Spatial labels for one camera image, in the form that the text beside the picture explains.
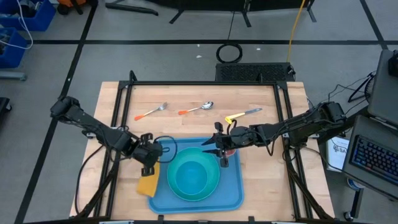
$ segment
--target orange-handled fork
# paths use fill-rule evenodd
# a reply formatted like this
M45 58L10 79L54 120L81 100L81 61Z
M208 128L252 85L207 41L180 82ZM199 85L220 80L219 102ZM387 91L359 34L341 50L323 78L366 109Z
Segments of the orange-handled fork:
M204 109L204 110L210 110L213 107L213 102L206 102L205 104L203 104L201 107L198 108L194 108L194 109L190 109L190 110L183 110L183 111L179 111L178 114L179 115L183 115L186 114L188 112L197 110L197 109Z
M136 116L134 119L137 121L137 120L139 120L139 119L141 119L141 118L147 116L147 115L150 114L150 113L153 113L153 112L158 111L158 110L159 110L159 111L160 111L160 110L164 110L164 109L166 109L166 107L167 107L167 102L163 103L163 104L160 105L158 108L156 108L156 109L154 109L154 110L151 110L150 112L147 112L147 113L145 113L145 114Z

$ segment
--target yellow cable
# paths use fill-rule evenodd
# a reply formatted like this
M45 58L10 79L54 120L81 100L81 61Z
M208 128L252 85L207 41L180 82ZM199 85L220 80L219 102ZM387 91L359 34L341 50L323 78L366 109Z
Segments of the yellow cable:
M290 35L290 41L289 41L289 52L287 52L287 60L286 62L290 62L290 53L292 52L292 41L293 41L293 36L294 36L294 31L296 30L297 22L299 21L301 11L303 10L305 0L301 3L300 10L298 11L296 21L294 21L293 29L292 29L292 34Z

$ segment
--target blue bowl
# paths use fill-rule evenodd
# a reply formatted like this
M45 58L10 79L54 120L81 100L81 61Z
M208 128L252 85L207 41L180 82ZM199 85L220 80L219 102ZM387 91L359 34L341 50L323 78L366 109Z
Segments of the blue bowl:
M167 169L167 182L180 198L192 202L207 198L217 188L220 168L213 155L191 147L177 154Z

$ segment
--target wooden tabletop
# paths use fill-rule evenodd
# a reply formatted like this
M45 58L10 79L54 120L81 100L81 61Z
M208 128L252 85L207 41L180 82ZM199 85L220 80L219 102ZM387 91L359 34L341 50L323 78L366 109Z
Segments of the wooden tabletop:
M118 83L104 82L99 93L94 117L110 125ZM303 83L288 83L290 101L294 115L308 110ZM284 118L287 117L283 93L279 92ZM125 93L122 97L118 126L123 111ZM213 101L211 110L196 110L180 116L179 110L200 106ZM166 110L155 112L135 121L134 117L153 110L167 102ZM216 130L214 122L222 122L224 117L249 109L262 108L262 111L238 118L239 126L279 122L275 104L274 90L271 86L134 86L132 90L127 125L137 136L153 133L154 136L171 135L176 138L211 136ZM165 215L165 220L248 220L254 216L257 221L293 220L292 199L290 196L286 164L282 160L282 142L275 142L275 153L271 157L264 147L240 149L244 184L242 206L229 212L185 213ZM309 140L310 148L318 150L316 140ZM97 140L88 140L85 159L99 147ZM104 150L87 163L80 180L78 195L79 209L82 209L98 189L102 170ZM302 160L309 191L325 211L334 217L330 194L326 183L320 156L302 150ZM158 214L147 206L147 199L136 192L141 176L142 165L131 159L122 161L119 168L118 183L114 198L112 219L156 220ZM302 194L297 187L302 217L305 210ZM101 214L104 214L108 192L104 194ZM72 205L71 215L75 214Z

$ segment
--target black mat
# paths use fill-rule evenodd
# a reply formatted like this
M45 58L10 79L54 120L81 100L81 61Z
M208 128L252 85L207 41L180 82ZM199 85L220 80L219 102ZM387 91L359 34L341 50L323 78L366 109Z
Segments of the black mat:
M256 81L259 74L264 82L294 82L289 75L290 63L219 63L216 65L216 81Z

